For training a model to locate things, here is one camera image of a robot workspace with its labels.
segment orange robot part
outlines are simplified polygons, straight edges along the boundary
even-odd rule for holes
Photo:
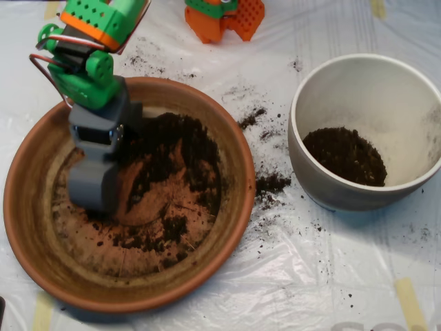
[[[219,5],[221,0],[205,0]],[[239,0],[236,12],[214,19],[191,7],[185,9],[185,20],[203,43],[218,43],[226,29],[235,31],[243,41],[250,41],[265,17],[261,0]]]
[[[119,42],[113,39],[112,36],[80,19],[77,19],[76,17],[73,17],[67,12],[63,12],[60,19],[63,23],[66,23],[69,26],[73,26],[77,30],[86,33],[88,36],[96,39],[111,50],[116,50],[119,47]]]

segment orange toy robot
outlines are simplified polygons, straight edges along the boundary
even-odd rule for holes
[[[185,0],[185,20],[203,43],[218,43],[226,29],[250,41],[265,17],[261,0]]]

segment table surface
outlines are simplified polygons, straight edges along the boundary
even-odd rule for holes
[[[382,4],[384,12],[378,9]],[[39,29],[57,22],[56,17],[45,21],[46,6],[0,2],[5,46],[1,185],[24,136],[60,101],[28,61]],[[292,172],[287,120],[301,80],[342,54],[374,52],[401,59],[441,88],[441,2],[271,0],[252,42],[227,32],[220,45],[200,43],[185,23],[184,8],[182,0],[153,0],[129,46],[115,58],[116,73],[194,86],[236,120],[266,108],[244,135],[257,171],[277,171],[291,177],[291,185],[273,194],[280,203],[272,208],[255,205],[240,245],[209,281],[176,303],[138,314],[93,314],[45,297],[15,259],[1,223],[0,295],[7,302],[2,331],[406,330],[394,288],[405,277],[412,281],[429,330],[437,330],[441,174],[388,208],[328,212],[303,192]],[[274,134],[261,139],[265,132]]]

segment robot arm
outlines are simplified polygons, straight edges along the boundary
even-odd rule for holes
[[[120,52],[143,18],[150,0],[69,0],[61,14],[65,28],[48,24],[30,59],[71,108],[70,132],[85,157],[70,170],[73,203],[100,212],[117,206],[116,152],[124,132],[140,131],[142,104],[131,102],[123,77],[113,75],[110,53]],[[49,63],[48,72],[37,59]],[[68,103],[67,97],[74,104]]]
[[[37,47],[54,55],[48,78],[63,99],[68,96],[98,110],[114,97],[121,86],[113,77],[113,58],[108,53],[125,47],[149,5],[150,0],[115,0],[112,4],[71,0],[61,14],[67,24],[64,29],[55,24],[43,27]]]

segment orange honeycomb part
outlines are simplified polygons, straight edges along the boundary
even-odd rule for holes
[[[261,0],[239,0],[236,16],[228,19],[228,28],[236,31],[243,41],[250,41],[264,17]]]
[[[206,0],[217,5],[221,0]],[[239,0],[238,9],[228,12],[223,19],[214,19],[191,7],[185,9],[185,20],[203,43],[218,43],[228,28],[235,31],[243,41],[250,41],[265,17],[265,6],[261,0]]]

